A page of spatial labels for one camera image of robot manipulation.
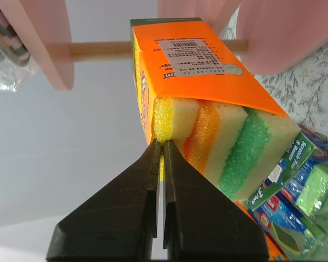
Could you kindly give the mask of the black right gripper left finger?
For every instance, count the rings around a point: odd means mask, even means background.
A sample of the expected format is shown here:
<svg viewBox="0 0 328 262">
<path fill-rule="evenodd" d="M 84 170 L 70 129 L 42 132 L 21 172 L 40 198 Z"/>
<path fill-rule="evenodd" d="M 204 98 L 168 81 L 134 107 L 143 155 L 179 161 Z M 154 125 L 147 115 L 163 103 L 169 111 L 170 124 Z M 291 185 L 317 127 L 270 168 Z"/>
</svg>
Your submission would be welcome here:
<svg viewBox="0 0 328 262">
<path fill-rule="evenodd" d="M 141 157 L 55 226 L 47 261 L 146 261 L 157 237 L 161 145 Z"/>
</svg>

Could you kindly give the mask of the green blue sponge pack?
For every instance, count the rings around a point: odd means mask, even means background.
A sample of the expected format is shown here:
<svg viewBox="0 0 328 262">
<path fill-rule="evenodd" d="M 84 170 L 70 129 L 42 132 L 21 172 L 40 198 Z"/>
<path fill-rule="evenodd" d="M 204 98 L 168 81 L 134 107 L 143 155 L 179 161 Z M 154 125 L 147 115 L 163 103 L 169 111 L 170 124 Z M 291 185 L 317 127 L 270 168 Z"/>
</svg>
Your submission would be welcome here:
<svg viewBox="0 0 328 262">
<path fill-rule="evenodd" d="M 312 222 L 281 193 L 249 213 L 288 259 L 328 261 L 328 222 Z"/>
<path fill-rule="evenodd" d="M 303 134 L 316 146 L 313 155 L 282 189 L 283 195 L 311 222 L 328 226 L 328 137 L 307 129 Z"/>
</svg>

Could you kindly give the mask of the purple wavy sponge pack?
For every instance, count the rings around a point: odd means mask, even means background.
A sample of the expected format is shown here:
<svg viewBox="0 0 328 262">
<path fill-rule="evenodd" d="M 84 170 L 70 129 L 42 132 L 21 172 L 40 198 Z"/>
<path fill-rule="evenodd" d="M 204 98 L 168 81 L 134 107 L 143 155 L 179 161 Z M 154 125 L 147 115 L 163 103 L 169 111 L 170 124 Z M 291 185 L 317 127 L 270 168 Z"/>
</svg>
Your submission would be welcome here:
<svg viewBox="0 0 328 262">
<path fill-rule="evenodd" d="M 0 92 L 16 92 L 38 70 L 35 60 L 0 10 Z"/>
</svg>

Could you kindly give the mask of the orange boxed sponge pack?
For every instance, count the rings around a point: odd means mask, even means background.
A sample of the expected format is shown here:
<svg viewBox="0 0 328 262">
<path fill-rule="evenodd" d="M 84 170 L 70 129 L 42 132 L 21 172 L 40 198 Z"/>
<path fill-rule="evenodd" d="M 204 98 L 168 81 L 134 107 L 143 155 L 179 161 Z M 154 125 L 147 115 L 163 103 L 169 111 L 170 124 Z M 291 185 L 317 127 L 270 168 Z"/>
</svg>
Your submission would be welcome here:
<svg viewBox="0 0 328 262">
<path fill-rule="evenodd" d="M 232 201 L 262 205 L 315 151 L 200 18 L 133 19 L 134 80 L 148 142 L 175 142 Z"/>
<path fill-rule="evenodd" d="M 254 225 L 256 227 L 258 227 L 261 237 L 260 245 L 264 249 L 264 253 L 267 256 L 267 261 L 287 261 L 285 254 L 271 239 L 270 234 L 266 233 L 262 229 L 261 225 L 258 223 L 252 212 L 249 209 L 247 209 L 240 201 L 234 201 L 233 203 L 254 222 Z"/>
</svg>

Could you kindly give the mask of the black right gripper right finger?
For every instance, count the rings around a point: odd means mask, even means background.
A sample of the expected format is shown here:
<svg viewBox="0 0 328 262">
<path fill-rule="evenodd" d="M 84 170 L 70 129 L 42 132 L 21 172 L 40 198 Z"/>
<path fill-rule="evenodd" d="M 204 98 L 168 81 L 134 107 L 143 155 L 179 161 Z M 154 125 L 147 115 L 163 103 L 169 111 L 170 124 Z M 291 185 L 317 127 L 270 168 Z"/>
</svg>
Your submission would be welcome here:
<svg viewBox="0 0 328 262">
<path fill-rule="evenodd" d="M 165 227 L 170 261 L 266 261 L 258 227 L 181 155 L 163 146 Z"/>
</svg>

